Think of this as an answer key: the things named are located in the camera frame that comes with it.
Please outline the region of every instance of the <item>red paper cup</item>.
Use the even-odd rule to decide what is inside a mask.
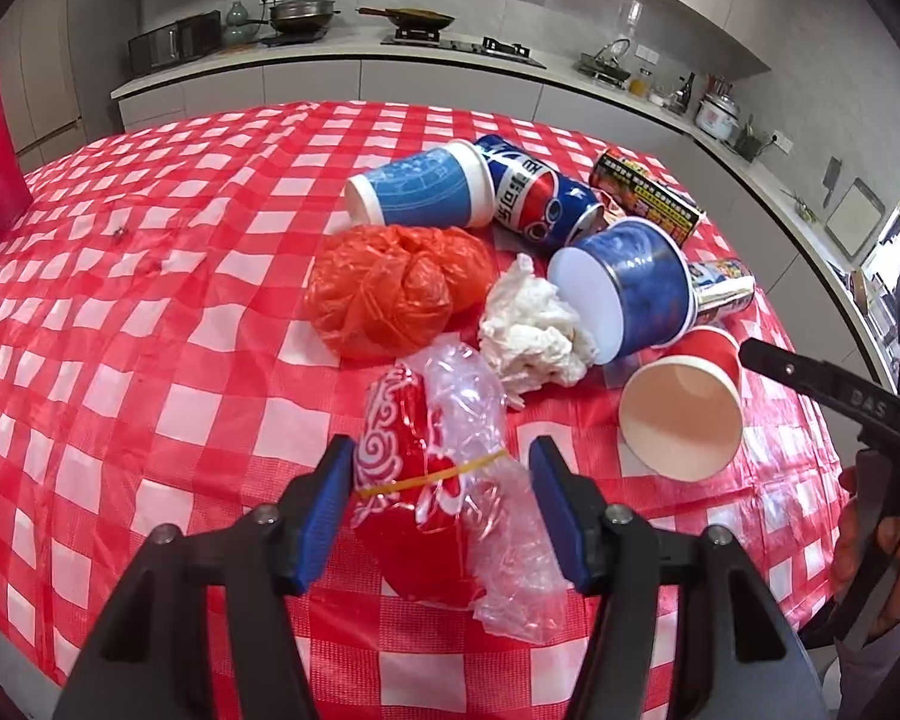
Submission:
[[[743,440],[740,346],[696,327],[626,383],[620,430],[645,466],[679,482],[725,469]]]

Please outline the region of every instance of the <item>crumpled plastic bag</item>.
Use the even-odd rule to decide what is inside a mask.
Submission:
[[[503,383],[506,405],[517,410],[524,408],[524,392],[549,382],[577,384],[597,354],[580,315],[557,297],[557,287],[533,275],[525,254],[490,290],[480,351]]]
[[[398,357],[482,303],[493,279],[484,246],[456,227],[354,227],[317,254],[304,311],[341,357]]]
[[[402,598],[543,644],[562,630],[567,582],[505,427],[500,382],[466,344],[396,362],[354,452],[354,533]]]

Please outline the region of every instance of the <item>person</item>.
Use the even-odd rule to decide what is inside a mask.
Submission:
[[[840,475],[840,486],[854,495],[857,488],[856,469],[847,469]],[[840,536],[833,550],[830,565],[831,589],[836,598],[850,587],[860,567],[860,536],[857,522],[856,499],[850,500],[841,512]],[[900,517],[884,519],[876,533],[877,543],[887,553],[893,552],[900,540]],[[896,553],[900,560],[900,548]],[[879,618],[869,632],[866,646],[852,652],[837,643],[840,661],[840,690],[842,694],[837,720],[853,720],[874,697],[900,655],[900,576]]]

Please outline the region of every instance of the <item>human hand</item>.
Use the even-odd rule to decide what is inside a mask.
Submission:
[[[840,475],[840,486],[851,495],[857,490],[857,469],[847,469]],[[853,578],[860,568],[858,541],[860,538],[857,523],[856,498],[850,500],[840,514],[838,523],[840,538],[833,550],[833,563],[830,566],[830,583],[833,593],[841,598],[850,587]],[[900,540],[900,517],[887,517],[877,528],[876,541],[888,555]],[[900,548],[896,552],[900,560]],[[871,637],[880,637],[900,622],[900,576],[893,587],[893,592],[883,608],[874,627],[869,632]]]

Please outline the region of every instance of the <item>pepsi can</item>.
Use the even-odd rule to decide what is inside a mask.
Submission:
[[[556,251],[607,226],[604,204],[581,184],[499,135],[476,143],[490,166],[495,218],[546,250]]]

